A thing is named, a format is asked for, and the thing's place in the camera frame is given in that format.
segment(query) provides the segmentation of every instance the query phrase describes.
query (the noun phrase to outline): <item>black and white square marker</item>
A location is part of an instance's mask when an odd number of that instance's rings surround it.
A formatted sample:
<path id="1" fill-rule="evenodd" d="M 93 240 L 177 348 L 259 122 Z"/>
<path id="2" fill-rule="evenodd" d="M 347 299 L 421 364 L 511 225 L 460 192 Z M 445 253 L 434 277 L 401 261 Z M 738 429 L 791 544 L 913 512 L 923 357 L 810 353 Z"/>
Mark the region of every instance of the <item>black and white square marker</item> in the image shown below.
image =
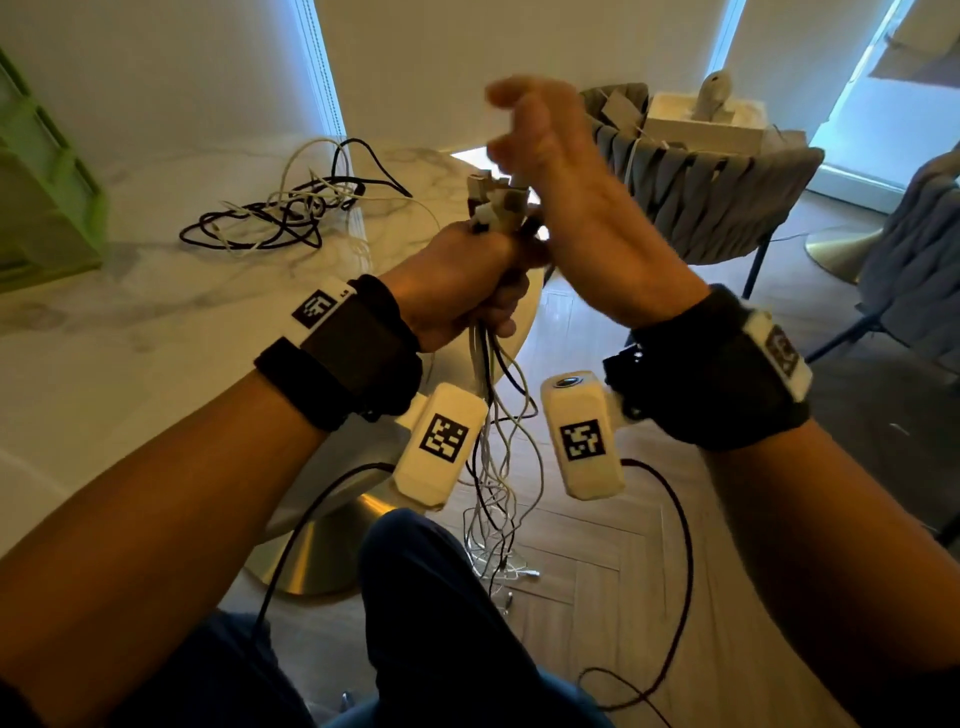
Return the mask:
<path id="1" fill-rule="evenodd" d="M 293 317 L 307 328 L 313 328 L 336 304 L 332 296 L 317 291 L 294 311 Z"/>
<path id="2" fill-rule="evenodd" d="M 793 376 L 800 363 L 800 353 L 793 348 L 783 329 L 774 325 L 764 342 L 767 352 L 773 357 L 778 368 L 786 378 Z"/>
<path id="3" fill-rule="evenodd" d="M 433 422 L 423 435 L 420 449 L 425 449 L 449 463 L 456 462 L 460 448 L 464 446 L 464 441 L 467 439 L 467 432 L 466 426 L 455 423 L 443 415 L 434 415 Z"/>
<path id="4" fill-rule="evenodd" d="M 564 441 L 567 460 L 583 460 L 585 457 L 607 454 L 600 435 L 600 423 L 596 420 L 564 425 L 560 428 L 560 437 Z"/>

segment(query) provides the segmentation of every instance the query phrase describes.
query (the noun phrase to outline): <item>green crate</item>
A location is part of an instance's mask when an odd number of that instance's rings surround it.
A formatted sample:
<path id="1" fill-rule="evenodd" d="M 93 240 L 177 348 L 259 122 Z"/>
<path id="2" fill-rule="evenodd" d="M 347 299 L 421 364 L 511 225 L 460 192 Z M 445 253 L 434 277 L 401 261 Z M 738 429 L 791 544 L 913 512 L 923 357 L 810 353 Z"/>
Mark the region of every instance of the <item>green crate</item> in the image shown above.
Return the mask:
<path id="1" fill-rule="evenodd" d="M 97 268 L 107 196 L 0 51 L 0 292 Z"/>

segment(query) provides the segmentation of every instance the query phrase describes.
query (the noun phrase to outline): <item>wristband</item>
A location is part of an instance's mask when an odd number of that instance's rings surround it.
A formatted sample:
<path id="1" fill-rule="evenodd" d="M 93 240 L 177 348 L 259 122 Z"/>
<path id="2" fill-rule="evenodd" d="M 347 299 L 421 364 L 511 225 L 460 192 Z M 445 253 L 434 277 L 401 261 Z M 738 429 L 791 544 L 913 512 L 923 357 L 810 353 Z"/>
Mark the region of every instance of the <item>wristband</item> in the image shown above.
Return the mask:
<path id="1" fill-rule="evenodd" d="M 636 344 L 604 360 L 624 414 L 652 419 L 708 450 L 745 448 L 809 419 L 812 374 L 782 329 L 727 288 L 684 313 L 632 332 Z"/>
<path id="2" fill-rule="evenodd" d="M 373 276 L 323 281 L 283 333 L 254 365 L 320 429 L 337 429 L 350 413 L 370 422 L 401 415 L 420 387 L 417 337 Z"/>

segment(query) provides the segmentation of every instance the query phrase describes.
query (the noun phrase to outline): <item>dark sleeve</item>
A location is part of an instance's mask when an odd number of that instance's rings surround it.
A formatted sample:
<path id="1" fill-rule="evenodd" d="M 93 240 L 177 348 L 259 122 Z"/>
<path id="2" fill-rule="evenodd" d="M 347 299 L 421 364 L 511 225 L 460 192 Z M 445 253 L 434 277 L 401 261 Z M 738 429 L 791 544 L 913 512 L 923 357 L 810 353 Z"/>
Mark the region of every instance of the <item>dark sleeve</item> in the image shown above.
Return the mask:
<path id="1" fill-rule="evenodd" d="M 863 728 L 956 725 L 960 666 L 899 680 L 857 701 L 851 715 Z"/>
<path id="2" fill-rule="evenodd" d="M 0 680 L 0 723 L 11 728 L 43 728 L 30 703 L 15 688 Z"/>

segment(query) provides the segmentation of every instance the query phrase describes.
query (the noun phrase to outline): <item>jeans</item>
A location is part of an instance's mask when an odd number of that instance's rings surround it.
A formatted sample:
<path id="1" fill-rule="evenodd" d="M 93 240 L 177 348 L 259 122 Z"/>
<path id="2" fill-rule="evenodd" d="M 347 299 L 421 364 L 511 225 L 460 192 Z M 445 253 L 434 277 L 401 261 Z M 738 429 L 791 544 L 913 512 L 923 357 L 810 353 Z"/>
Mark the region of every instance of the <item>jeans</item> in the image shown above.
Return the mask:
<path id="1" fill-rule="evenodd" d="M 361 548 L 359 578 L 379 692 L 361 712 L 366 725 L 611 726 L 584 692 L 540 674 L 463 547 L 435 523 L 406 509 L 386 514 Z M 251 648 L 252 621 L 209 618 L 108 727 L 312 726 L 269 630 Z"/>

